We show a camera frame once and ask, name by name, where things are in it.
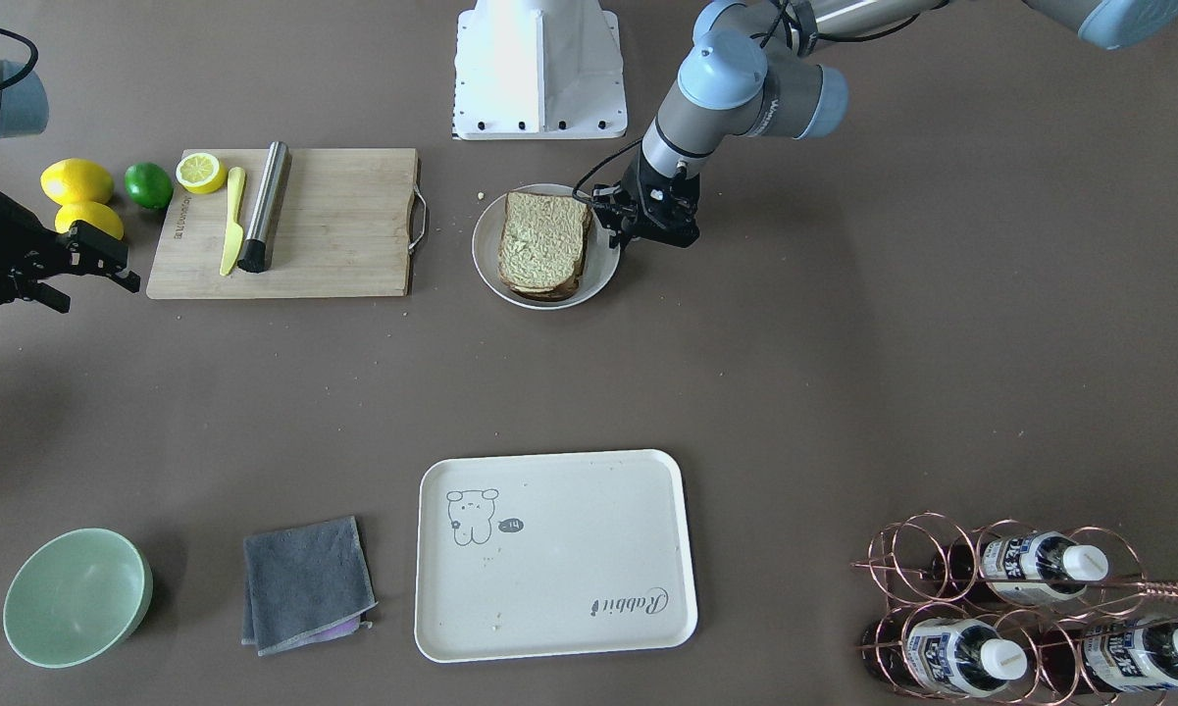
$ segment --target brown table surface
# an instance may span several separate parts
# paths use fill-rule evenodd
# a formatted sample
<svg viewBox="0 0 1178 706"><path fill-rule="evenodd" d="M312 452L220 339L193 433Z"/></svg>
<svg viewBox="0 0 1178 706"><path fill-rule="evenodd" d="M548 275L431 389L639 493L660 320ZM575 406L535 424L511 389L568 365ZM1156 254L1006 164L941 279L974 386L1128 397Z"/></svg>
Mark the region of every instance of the brown table surface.
<svg viewBox="0 0 1178 706"><path fill-rule="evenodd" d="M605 4L628 139L701 5ZM1104 53L1019 2L957 2L823 50L853 88L836 133L727 139L700 242L640 242L596 299L528 312L477 277L476 218L624 140L450 139L469 6L0 2L51 99L46 133L1 140L0 189L46 223L38 174L62 157L120 178L271 139L416 147L431 203L408 298L150 301L59 277L67 316L0 308L0 614L20 563L70 528L126 534L157 580L130 642L77 668L26 665L0 625L0 704L888 705L853 648L881 599L849 567L885 523L1097 523L1178 578L1178 21ZM114 205L146 276L161 216ZM429 466L647 447L683 469L688 644L419 654ZM373 629L240 647L243 537L348 514Z"/></svg>

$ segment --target bowl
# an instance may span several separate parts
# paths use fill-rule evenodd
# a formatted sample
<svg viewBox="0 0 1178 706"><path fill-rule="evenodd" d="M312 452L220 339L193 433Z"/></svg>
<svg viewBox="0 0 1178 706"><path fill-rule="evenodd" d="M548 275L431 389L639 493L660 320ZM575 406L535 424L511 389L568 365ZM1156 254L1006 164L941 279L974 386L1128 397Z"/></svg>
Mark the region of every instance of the bowl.
<svg viewBox="0 0 1178 706"><path fill-rule="evenodd" d="M5 598L5 639L32 665L81 665L134 632L152 595L148 560L130 540L79 528L22 563Z"/></svg>
<svg viewBox="0 0 1178 706"><path fill-rule="evenodd" d="M545 193L545 196L571 196L574 193L570 186L562 186L562 184L529 184L529 186L521 186L514 191ZM497 200L491 202L484 209L484 213L479 216L476 230L471 235L471 256L476 260L476 271L479 272L484 284L489 285L494 293L514 305L524 309L549 310L583 304L593 298L593 295L602 291L603 286L607 286L618 268L618 248L610 246L610 231L602 226L597 213L594 213L593 226L589 227L589 235L584 240L584 265L583 272L580 273L580 288L576 289L576 293L562 301L527 299L525 296L514 293L511 288L502 282L498 271L497 253L502 244L502 229L504 226L507 226L507 196L503 193L503 196L497 197Z"/></svg>

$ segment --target bear drawing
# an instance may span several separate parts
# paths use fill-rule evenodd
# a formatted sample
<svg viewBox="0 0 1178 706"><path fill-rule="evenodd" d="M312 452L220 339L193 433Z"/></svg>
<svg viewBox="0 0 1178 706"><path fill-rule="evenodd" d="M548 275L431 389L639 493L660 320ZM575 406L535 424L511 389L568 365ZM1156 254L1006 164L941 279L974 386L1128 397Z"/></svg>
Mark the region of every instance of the bear drawing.
<svg viewBox="0 0 1178 706"><path fill-rule="evenodd" d="M449 500L449 523L454 527L454 541L458 546L468 546L471 542L482 545L494 535L494 513L497 510L497 496L501 495L495 488L489 490L450 490L445 495Z"/></svg>

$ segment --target bottle label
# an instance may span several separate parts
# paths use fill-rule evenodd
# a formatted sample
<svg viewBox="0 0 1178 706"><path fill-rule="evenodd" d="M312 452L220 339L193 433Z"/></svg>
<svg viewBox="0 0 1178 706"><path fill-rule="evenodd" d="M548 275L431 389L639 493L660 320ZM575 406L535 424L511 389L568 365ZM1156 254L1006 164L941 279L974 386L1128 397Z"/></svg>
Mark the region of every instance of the bottle label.
<svg viewBox="0 0 1178 706"><path fill-rule="evenodd" d="M1120 692L1166 692L1178 688L1178 680L1159 669L1144 645L1146 629L1137 628L1151 618L1094 626L1081 642L1086 668Z"/></svg>
<svg viewBox="0 0 1178 706"><path fill-rule="evenodd" d="M993 593L1020 606L1046 606L1073 598L1076 594L1059 593L1045 582L1011 582L1041 580L1038 550L1052 536L1063 535L1045 532L988 542L981 552L981 575L993 581L988 585Z"/></svg>
<svg viewBox="0 0 1178 706"><path fill-rule="evenodd" d="M916 622L907 634L904 658L912 675L920 686L929 692L947 693L952 697L991 697L968 684L955 668L955 647L959 635L977 621L951 621L946 618L931 618Z"/></svg>

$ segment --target wooden cutting board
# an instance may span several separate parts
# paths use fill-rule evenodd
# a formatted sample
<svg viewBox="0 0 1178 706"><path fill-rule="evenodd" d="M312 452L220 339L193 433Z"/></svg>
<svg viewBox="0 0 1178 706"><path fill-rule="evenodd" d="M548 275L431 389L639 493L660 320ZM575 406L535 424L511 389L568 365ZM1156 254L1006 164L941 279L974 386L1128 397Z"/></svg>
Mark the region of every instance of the wooden cutting board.
<svg viewBox="0 0 1178 706"><path fill-rule="evenodd" d="M209 152L247 171L239 224L249 235L265 149ZM409 291L410 209L418 179L415 149L290 149L284 204L273 225L271 266L221 277L226 186L188 193L174 185L161 225L151 299L263 299L298 296L402 296Z"/></svg>

